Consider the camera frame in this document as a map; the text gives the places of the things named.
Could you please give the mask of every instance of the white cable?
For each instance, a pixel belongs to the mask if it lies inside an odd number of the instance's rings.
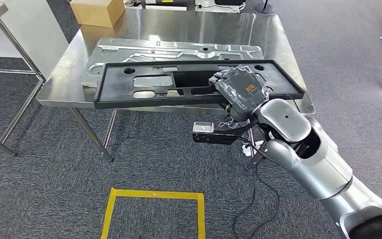
[[[245,2],[243,2],[241,5],[237,6],[236,8],[232,8],[231,10],[227,11],[228,12],[231,12],[231,11],[234,11],[236,13],[240,13],[242,12],[243,10],[245,9]]]
[[[219,123],[219,127],[224,127],[225,125],[227,125],[228,128],[230,128],[230,129],[235,129],[236,127],[239,126],[239,123],[235,123],[235,124],[233,124],[233,123],[234,123],[234,122],[233,122],[233,118],[231,117],[231,120],[228,121],[228,122],[220,122],[220,123]]]

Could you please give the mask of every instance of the metal frame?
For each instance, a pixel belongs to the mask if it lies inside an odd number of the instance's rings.
[[[0,73],[36,75],[37,79],[39,80],[37,82],[36,86],[34,87],[34,89],[31,91],[30,95],[28,95],[27,100],[21,106],[21,109],[17,112],[14,119],[11,121],[8,128],[5,130],[5,133],[3,133],[2,137],[0,138],[0,149],[2,149],[2,151],[4,151],[4,152],[8,153],[9,155],[16,155],[16,153],[12,149],[6,147],[4,144],[8,140],[8,137],[11,135],[15,126],[20,121],[21,117],[25,113],[27,107],[30,105],[33,98],[39,92],[42,85],[46,82],[46,78],[41,73],[39,68],[34,64],[33,60],[28,56],[28,54],[25,52],[25,50],[22,48],[22,46],[19,44],[19,42],[16,40],[15,36],[10,32],[10,30],[7,28],[7,26],[2,22],[2,20],[0,20],[0,29],[5,34],[5,36],[8,38],[8,40],[13,44],[13,46],[17,49],[17,51],[22,56],[24,62],[27,64],[27,66],[31,70],[31,71],[25,71],[25,70],[0,69]]]
[[[89,135],[90,139],[92,139],[93,143],[96,145],[97,149],[100,151],[100,153],[103,155],[103,158],[108,161],[112,162],[113,158],[112,156],[107,152],[107,145],[110,140],[110,134],[112,133],[113,123],[115,122],[116,112],[117,110],[114,110],[112,112],[112,117],[110,118],[109,127],[107,129],[106,137],[104,139],[104,145],[101,143],[95,132],[90,127],[89,123],[87,123],[87,120],[84,118],[84,116],[81,114],[80,110],[78,108],[70,108],[71,112],[74,114],[75,119],[77,120],[78,124],[86,131],[86,133]]]

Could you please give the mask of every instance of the black plastic tray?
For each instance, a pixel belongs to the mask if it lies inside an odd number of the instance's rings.
[[[226,99],[214,86],[208,85],[208,78],[214,72],[240,64],[248,65],[254,73],[263,76],[271,89],[271,99],[284,96],[302,99],[304,90],[274,60],[125,62],[104,64],[94,106],[110,109],[224,104]],[[145,80],[144,77],[160,76],[165,80],[164,85],[134,85],[134,82]],[[154,93],[151,98],[136,98],[151,92]]]

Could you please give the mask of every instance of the wire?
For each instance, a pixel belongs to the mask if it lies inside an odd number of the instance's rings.
[[[248,239],[253,238],[253,236],[254,236],[255,233],[258,231],[258,229],[260,229],[262,226],[264,226],[265,224],[267,224],[267,223],[273,221],[273,220],[276,218],[276,216],[278,215],[278,212],[279,212],[279,206],[280,206],[280,203],[281,203],[281,197],[280,197],[278,191],[277,191],[276,189],[274,189],[272,186],[270,186],[269,184],[267,184],[265,181],[263,181],[263,180],[260,178],[260,176],[258,175],[258,164],[259,164],[259,162],[256,164],[255,170],[253,171],[254,174],[255,174],[255,176],[257,177],[257,179],[258,179],[260,182],[262,182],[264,185],[266,185],[268,188],[272,189],[272,190],[275,192],[275,194],[276,194],[276,196],[277,196],[277,198],[278,198],[278,203],[276,204],[275,214],[272,216],[272,218],[270,218],[270,219],[267,220],[266,222],[264,222],[264,223],[258,225],[257,228],[255,228],[255,229],[253,230],[253,232],[252,232],[251,235],[248,237]],[[234,217],[234,219],[233,219],[232,231],[233,231],[233,235],[234,235],[234,237],[235,237],[236,239],[239,239],[239,237],[238,237],[238,235],[237,235],[237,233],[236,233],[236,231],[235,231],[235,224],[236,224],[238,218],[239,218],[242,214],[244,214],[248,209],[250,209],[250,208],[252,207],[252,205],[254,204],[255,197],[256,197],[256,184],[255,184],[255,181],[254,181],[253,197],[252,197],[252,199],[251,199],[250,204],[249,204],[244,210],[242,210],[240,213],[238,213],[238,214]]]
[[[285,96],[287,96],[287,97],[290,98],[290,99],[288,99],[288,100],[292,100],[292,101],[293,101],[293,103],[295,104],[296,109],[301,113],[301,111],[299,110],[298,105],[296,104],[295,99],[294,99],[292,96],[290,96],[290,95],[284,95],[284,96],[281,97],[281,99],[284,100],[283,97],[285,97]]]
[[[201,5],[201,4],[197,4],[197,5],[195,5],[195,6],[198,6],[198,8],[210,8],[210,7],[214,7],[214,6],[216,6],[216,7],[222,7],[222,8],[228,8],[228,9],[230,9],[229,11],[227,11],[227,12],[231,12],[231,11],[235,11],[235,12],[237,12],[237,13],[240,13],[240,12],[242,12],[244,9],[245,9],[245,2],[243,2],[241,5],[239,5],[239,6],[237,6],[237,7],[229,7],[229,6],[219,6],[219,5],[211,5],[211,6],[203,6],[203,5]]]
[[[226,13],[231,11],[236,11],[236,9],[238,9],[238,12],[241,13],[245,9],[245,2],[243,2],[241,5],[237,6],[236,8],[227,11]]]
[[[199,5],[196,5],[196,6],[198,6],[198,8],[210,8],[210,7],[214,7],[214,6],[216,6],[216,7],[222,7],[222,8],[228,8],[228,9],[234,9],[233,7],[229,7],[229,6],[219,6],[219,5],[211,5],[211,6],[202,6],[201,4],[199,4]]]

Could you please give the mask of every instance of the black cable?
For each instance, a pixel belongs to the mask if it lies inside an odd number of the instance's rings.
[[[198,6],[198,8],[210,8],[210,7],[222,7],[222,8],[228,8],[228,9],[234,9],[232,7],[229,7],[229,6],[218,6],[218,5],[211,5],[211,6],[202,6],[202,5],[195,5],[195,6]]]
[[[293,103],[295,104],[296,109],[301,113],[301,110],[299,110],[299,107],[298,107],[298,105],[296,104],[295,99],[294,99],[292,96],[290,96],[290,95],[284,95],[284,96],[281,97],[281,99],[282,99],[282,100],[285,100],[285,99],[283,99],[283,97],[285,97],[285,96],[287,96],[287,97],[290,98],[290,99],[288,99],[288,100],[292,100],[292,101],[293,101]]]
[[[269,157],[267,157],[266,154],[264,154],[263,152],[261,152],[260,150],[258,150],[255,146],[253,146],[249,140],[247,140],[246,138],[243,138],[243,137],[238,137],[238,139],[239,139],[239,140],[242,140],[242,141],[244,141],[244,142],[248,142],[249,145],[250,145],[253,149],[255,149],[255,150],[257,151],[257,153],[259,153],[263,158],[266,158],[266,159],[270,160],[271,162],[273,162],[273,163],[275,163],[275,164],[277,165],[277,163],[274,162],[274,161],[272,161],[271,159],[269,159]],[[263,181],[263,180],[260,178],[260,176],[258,175],[258,164],[259,164],[259,163],[260,163],[260,161],[257,162],[256,167],[255,167],[255,170],[253,171],[253,173],[255,174],[255,176],[257,177],[257,179],[258,179],[260,182],[262,182],[264,185],[266,185],[268,188],[272,189],[272,190],[275,192],[275,194],[276,194],[276,196],[277,196],[277,198],[278,198],[278,203],[277,203],[277,205],[276,205],[276,210],[275,210],[275,214],[273,215],[273,217],[270,218],[269,220],[267,220],[266,222],[264,222],[264,223],[258,225],[257,228],[255,228],[255,229],[253,230],[253,232],[251,233],[251,235],[250,235],[250,237],[249,237],[248,239],[251,239],[251,238],[255,235],[255,233],[258,231],[258,229],[260,229],[262,226],[264,226],[265,224],[267,224],[267,223],[273,221],[273,220],[276,218],[276,216],[278,215],[279,206],[280,206],[280,202],[281,202],[281,198],[280,198],[280,195],[279,195],[278,191],[277,191],[276,189],[274,189],[272,186],[270,186],[269,184],[267,184],[265,181]],[[238,213],[238,214],[233,218],[232,232],[233,232],[233,235],[234,235],[234,237],[235,237],[236,239],[239,239],[239,237],[238,237],[238,235],[237,235],[237,233],[236,233],[236,231],[235,231],[235,224],[236,224],[236,221],[238,220],[238,218],[239,218],[242,214],[244,214],[248,209],[250,209],[250,207],[252,207],[252,205],[254,204],[255,197],[256,197],[256,183],[255,183],[255,181],[254,181],[253,197],[252,197],[252,199],[251,199],[250,204],[249,204],[244,210],[242,210],[240,213]]]
[[[267,184],[265,181],[263,181],[263,180],[260,178],[260,176],[258,175],[258,170],[257,170],[257,168],[258,168],[258,164],[259,164],[259,163],[256,164],[255,170],[253,171],[254,174],[255,174],[255,176],[257,177],[257,179],[258,179],[260,182],[262,182],[264,185],[266,185],[268,188],[272,189],[272,190],[275,192],[275,194],[276,194],[276,196],[277,196],[277,198],[278,198],[278,203],[277,203],[277,205],[276,205],[275,214],[273,215],[273,217],[270,218],[269,220],[267,220],[266,222],[264,222],[264,223],[258,225],[257,228],[255,228],[255,229],[253,230],[253,232],[252,232],[251,235],[248,237],[248,239],[253,238],[253,236],[254,236],[255,233],[258,231],[258,229],[260,229],[262,226],[264,226],[265,224],[267,224],[267,223],[273,221],[273,220],[276,218],[276,216],[278,215],[279,206],[280,206],[280,202],[281,202],[281,198],[280,198],[280,195],[279,195],[278,191],[277,191],[276,189],[274,189],[272,186],[270,186],[269,184]],[[249,204],[244,210],[242,210],[240,213],[238,213],[238,214],[234,217],[234,219],[233,219],[232,232],[233,232],[233,235],[234,235],[234,237],[235,237],[236,239],[239,239],[239,237],[238,237],[238,235],[237,235],[237,233],[236,233],[236,231],[235,231],[235,224],[236,224],[236,221],[238,220],[238,218],[239,218],[242,214],[244,214],[248,209],[250,209],[250,207],[252,207],[252,205],[254,204],[255,197],[256,197],[256,184],[255,184],[255,181],[254,181],[253,197],[252,197],[252,199],[251,199],[250,204]]]

